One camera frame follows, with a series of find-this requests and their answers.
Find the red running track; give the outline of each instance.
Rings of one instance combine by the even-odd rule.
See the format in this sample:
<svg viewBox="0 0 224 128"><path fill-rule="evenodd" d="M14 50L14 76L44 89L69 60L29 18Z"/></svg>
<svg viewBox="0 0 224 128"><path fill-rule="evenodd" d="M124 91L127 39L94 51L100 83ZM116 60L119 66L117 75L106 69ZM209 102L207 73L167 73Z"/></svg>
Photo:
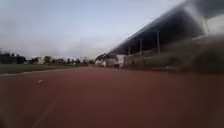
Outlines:
<svg viewBox="0 0 224 128"><path fill-rule="evenodd" d="M6 128L218 128L224 76L91 67L5 76L0 119Z"/></svg>

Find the grass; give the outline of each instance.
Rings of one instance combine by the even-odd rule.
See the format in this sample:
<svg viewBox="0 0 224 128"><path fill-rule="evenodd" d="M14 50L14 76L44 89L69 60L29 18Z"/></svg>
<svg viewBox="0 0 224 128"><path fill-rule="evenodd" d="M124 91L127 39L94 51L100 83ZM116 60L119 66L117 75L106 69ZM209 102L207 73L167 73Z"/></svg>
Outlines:
<svg viewBox="0 0 224 128"><path fill-rule="evenodd" d="M32 71L74 68L64 65L26 65L26 64L0 64L0 74L13 74Z"/></svg>
<svg viewBox="0 0 224 128"><path fill-rule="evenodd" d="M212 50L207 50L199 54L196 57L193 65L193 68L195 68L197 71L204 73L224 72L223 56Z"/></svg>

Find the roof support column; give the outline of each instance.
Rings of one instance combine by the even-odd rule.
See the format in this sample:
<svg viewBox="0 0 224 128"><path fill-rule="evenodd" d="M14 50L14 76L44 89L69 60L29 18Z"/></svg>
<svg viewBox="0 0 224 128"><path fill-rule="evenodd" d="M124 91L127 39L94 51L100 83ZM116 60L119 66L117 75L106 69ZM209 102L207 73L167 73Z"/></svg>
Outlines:
<svg viewBox="0 0 224 128"><path fill-rule="evenodd" d="M142 55L142 39L141 38L139 39L139 45L140 45L139 47L140 55Z"/></svg>
<svg viewBox="0 0 224 128"><path fill-rule="evenodd" d="M160 37L159 31L156 31L158 55L160 54Z"/></svg>
<svg viewBox="0 0 224 128"><path fill-rule="evenodd" d="M128 55L130 55L131 54L131 47L129 46L128 47Z"/></svg>

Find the small object on track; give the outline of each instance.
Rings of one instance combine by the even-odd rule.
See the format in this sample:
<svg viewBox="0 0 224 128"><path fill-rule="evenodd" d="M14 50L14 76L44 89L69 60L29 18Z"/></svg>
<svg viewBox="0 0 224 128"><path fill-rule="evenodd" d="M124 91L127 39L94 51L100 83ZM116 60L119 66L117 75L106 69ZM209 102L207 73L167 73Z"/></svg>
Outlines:
<svg viewBox="0 0 224 128"><path fill-rule="evenodd" d="M41 84L41 83L43 83L43 82L44 82L43 80L39 80L39 81L38 81L39 84Z"/></svg>

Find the sky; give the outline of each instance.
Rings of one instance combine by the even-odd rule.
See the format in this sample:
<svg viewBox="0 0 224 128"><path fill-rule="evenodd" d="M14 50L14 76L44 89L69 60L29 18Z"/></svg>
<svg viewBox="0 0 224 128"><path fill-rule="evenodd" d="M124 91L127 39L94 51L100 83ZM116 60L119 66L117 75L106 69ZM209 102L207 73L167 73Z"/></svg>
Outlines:
<svg viewBox="0 0 224 128"><path fill-rule="evenodd" d="M0 48L26 57L105 53L183 0L0 0Z"/></svg>

